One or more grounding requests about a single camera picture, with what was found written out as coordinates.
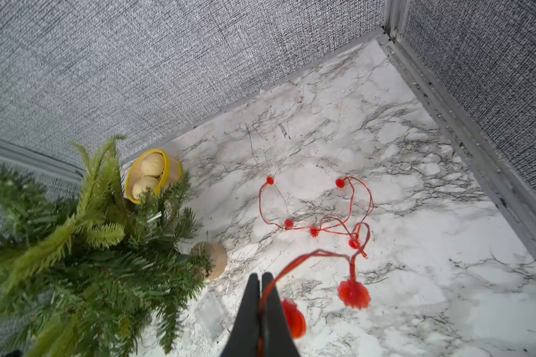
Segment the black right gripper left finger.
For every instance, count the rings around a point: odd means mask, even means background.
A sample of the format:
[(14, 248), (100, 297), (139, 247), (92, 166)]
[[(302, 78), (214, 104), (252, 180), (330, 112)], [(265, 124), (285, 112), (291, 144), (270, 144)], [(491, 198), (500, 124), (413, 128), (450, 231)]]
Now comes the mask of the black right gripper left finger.
[(260, 341), (261, 323), (258, 316), (260, 281), (258, 275), (249, 276), (235, 324), (221, 357), (256, 357)]

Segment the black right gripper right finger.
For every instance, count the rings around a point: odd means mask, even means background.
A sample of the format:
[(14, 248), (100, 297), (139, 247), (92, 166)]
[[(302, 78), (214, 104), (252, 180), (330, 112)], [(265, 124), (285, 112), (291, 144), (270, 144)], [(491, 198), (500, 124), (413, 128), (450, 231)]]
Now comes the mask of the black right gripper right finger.
[(261, 313), (261, 356), (299, 356), (276, 287), (268, 294)]

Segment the red string lights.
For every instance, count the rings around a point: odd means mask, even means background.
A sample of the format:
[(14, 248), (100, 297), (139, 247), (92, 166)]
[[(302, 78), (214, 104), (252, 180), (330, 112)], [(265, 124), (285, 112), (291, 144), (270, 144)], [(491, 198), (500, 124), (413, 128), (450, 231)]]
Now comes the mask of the red string lights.
[[(264, 216), (262, 210), (262, 194), (263, 191), (268, 187), (273, 187), (273, 189), (276, 189), (277, 187), (275, 186), (275, 179), (272, 176), (266, 177), (265, 181), (261, 184), (258, 189), (258, 216), (262, 222), (264, 222), (264, 224), (275, 227), (279, 231), (307, 231), (313, 238), (317, 238), (320, 234), (337, 235), (339, 237), (343, 237), (345, 242), (347, 242), (348, 245), (354, 249), (354, 254), (339, 254), (325, 249), (317, 249), (315, 251), (295, 257), (281, 270), (279, 274), (274, 276), (269, 283), (261, 286), (260, 303), (258, 308), (260, 322), (261, 313), (263, 312), (268, 294), (274, 287), (276, 287), (276, 284), (282, 278), (290, 274), (294, 269), (297, 269), (302, 265), (302, 263), (305, 263), (312, 257), (339, 258), (345, 260), (349, 265), (349, 276), (347, 280), (338, 285), (337, 294), (339, 299), (344, 303), (345, 306), (351, 309), (362, 310), (369, 307), (372, 299), (369, 294), (369, 290), (357, 280), (356, 260), (360, 256), (367, 257), (366, 246), (371, 239), (371, 229), (365, 219), (361, 219), (355, 223), (353, 228), (348, 228), (347, 226), (347, 223), (351, 219), (354, 208), (354, 199), (356, 194), (356, 187), (354, 186), (355, 182), (365, 187), (365, 190), (369, 196), (369, 206), (366, 209), (365, 216), (368, 217), (371, 214), (371, 212), (374, 210), (372, 192), (368, 187), (366, 187), (366, 184), (358, 178), (346, 176), (343, 178), (338, 178), (335, 182), (335, 185), (339, 189), (348, 187), (351, 190), (347, 217), (342, 220), (337, 217), (326, 216), (321, 218), (318, 223), (312, 226), (297, 226), (294, 220), (291, 218), (287, 218), (280, 223), (274, 220), (268, 220)], [(307, 332), (307, 322), (305, 320), (305, 316), (301, 311), (299, 311), (297, 304), (290, 299), (281, 300), (281, 305), (284, 309), (284, 314), (291, 337), (295, 343), (296, 340), (304, 338)]]

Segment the small green christmas tree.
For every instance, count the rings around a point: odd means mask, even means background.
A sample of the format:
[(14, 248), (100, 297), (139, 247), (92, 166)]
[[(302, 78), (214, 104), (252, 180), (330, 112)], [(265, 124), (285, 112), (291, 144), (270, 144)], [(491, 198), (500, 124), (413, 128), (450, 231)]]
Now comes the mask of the small green christmas tree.
[(175, 348), (212, 268), (180, 250), (200, 227), (190, 176), (128, 200), (117, 142), (92, 154), (77, 145), (76, 196), (50, 199), (31, 174), (0, 166), (0, 322), (16, 326), (7, 356), (129, 356), (150, 326), (166, 353)]

